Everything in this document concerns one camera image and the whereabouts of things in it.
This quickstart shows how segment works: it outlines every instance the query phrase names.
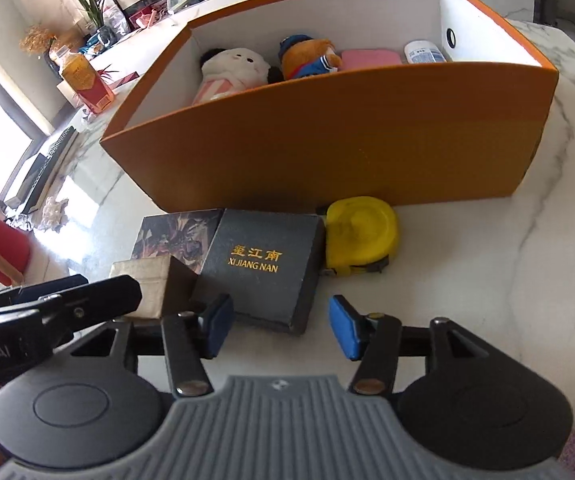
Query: cardboard box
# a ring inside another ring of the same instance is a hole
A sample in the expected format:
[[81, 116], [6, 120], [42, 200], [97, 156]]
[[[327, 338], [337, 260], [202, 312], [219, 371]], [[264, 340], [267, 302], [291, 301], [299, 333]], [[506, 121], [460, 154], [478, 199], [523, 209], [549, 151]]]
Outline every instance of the cardboard box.
[[171, 254], [113, 263], [109, 277], [121, 274], [133, 277], [141, 285], [141, 303], [127, 317], [160, 319], [190, 310], [196, 274]]
[[192, 298], [209, 304], [225, 292], [238, 320], [302, 334], [324, 245], [318, 216], [226, 209]]
[[171, 254], [200, 273], [221, 219], [221, 209], [146, 216], [132, 250], [132, 259]]
[[[429, 40], [454, 62], [331, 73], [192, 106], [210, 48], [278, 64], [291, 34], [338, 52]], [[558, 72], [478, 0], [248, 0], [197, 18], [127, 96], [101, 145], [160, 208], [314, 212], [511, 195]]]

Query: blue hat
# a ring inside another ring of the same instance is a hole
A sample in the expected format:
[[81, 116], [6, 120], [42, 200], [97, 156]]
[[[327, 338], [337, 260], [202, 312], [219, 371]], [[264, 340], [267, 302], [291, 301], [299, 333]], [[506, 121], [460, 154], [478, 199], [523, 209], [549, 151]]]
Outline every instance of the blue hat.
[[312, 38], [306, 36], [305, 34], [294, 34], [293, 36], [288, 36], [287, 38], [285, 38], [285, 40], [281, 41], [281, 47], [278, 51], [278, 60], [282, 61], [283, 56], [285, 56], [285, 53], [290, 48], [295, 46], [296, 43], [301, 43], [301, 41], [309, 41], [311, 39]]

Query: gray ribbed surface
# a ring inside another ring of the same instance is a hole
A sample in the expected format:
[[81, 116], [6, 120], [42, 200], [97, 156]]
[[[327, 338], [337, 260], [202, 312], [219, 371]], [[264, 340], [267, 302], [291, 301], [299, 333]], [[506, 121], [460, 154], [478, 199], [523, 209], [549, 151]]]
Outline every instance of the gray ribbed surface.
[[113, 464], [68, 473], [11, 462], [0, 469], [0, 480], [484, 478], [570, 479], [554, 460], [512, 473], [447, 463], [405, 433], [385, 400], [348, 394], [333, 376], [230, 378], [217, 394], [177, 401], [151, 441]]

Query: beige box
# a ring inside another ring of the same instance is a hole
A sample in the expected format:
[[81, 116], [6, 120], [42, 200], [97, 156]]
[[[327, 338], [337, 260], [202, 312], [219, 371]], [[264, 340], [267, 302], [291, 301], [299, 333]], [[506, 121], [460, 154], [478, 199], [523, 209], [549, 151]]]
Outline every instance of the beige box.
[[121, 274], [141, 285], [141, 304], [127, 317], [160, 319], [189, 309], [196, 274], [171, 254], [113, 263], [110, 278]]

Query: black circular pad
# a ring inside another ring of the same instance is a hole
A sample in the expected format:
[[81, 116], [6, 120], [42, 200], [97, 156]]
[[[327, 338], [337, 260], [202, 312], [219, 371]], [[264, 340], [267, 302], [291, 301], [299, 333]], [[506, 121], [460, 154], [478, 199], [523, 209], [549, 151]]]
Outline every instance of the black circular pad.
[[112, 359], [57, 354], [0, 390], [0, 445], [34, 466], [89, 468], [137, 449], [162, 417], [158, 391]]
[[399, 396], [399, 420], [433, 453], [484, 470], [557, 456], [571, 428], [565, 396], [509, 358], [453, 359]]

